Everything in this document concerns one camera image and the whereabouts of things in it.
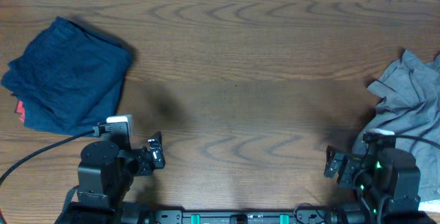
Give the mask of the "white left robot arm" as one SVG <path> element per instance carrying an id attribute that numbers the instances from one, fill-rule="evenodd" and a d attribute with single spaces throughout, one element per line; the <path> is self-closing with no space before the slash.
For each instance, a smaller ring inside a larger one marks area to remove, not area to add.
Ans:
<path id="1" fill-rule="evenodd" d="M 166 164 L 162 133 L 148 146 L 131 148 L 128 133 L 105 133 L 99 142 L 83 148 L 78 185 L 66 196 L 57 223 L 155 223 L 146 205 L 125 202 L 135 177 L 150 176 Z"/>

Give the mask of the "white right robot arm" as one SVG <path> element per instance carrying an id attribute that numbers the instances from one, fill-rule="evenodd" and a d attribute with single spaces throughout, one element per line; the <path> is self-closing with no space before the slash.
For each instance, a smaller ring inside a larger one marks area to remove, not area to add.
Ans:
<path id="1" fill-rule="evenodd" d="M 324 176 L 351 189 L 356 201 L 327 210 L 327 224 L 435 224 L 419 210 L 420 169 L 415 157 L 397 148 L 377 148 L 365 156 L 328 146 Z"/>

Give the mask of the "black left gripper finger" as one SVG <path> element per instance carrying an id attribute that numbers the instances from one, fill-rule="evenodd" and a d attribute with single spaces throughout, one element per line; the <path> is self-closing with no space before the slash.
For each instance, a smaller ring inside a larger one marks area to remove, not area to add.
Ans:
<path id="1" fill-rule="evenodd" d="M 154 133 L 149 139 L 148 139 L 148 145 L 151 151 L 154 150 L 162 150 L 162 132 L 158 131 Z"/>
<path id="2" fill-rule="evenodd" d="M 166 165 L 166 160 L 162 149 L 152 149 L 151 150 L 152 161 L 155 169 L 164 169 Z"/>

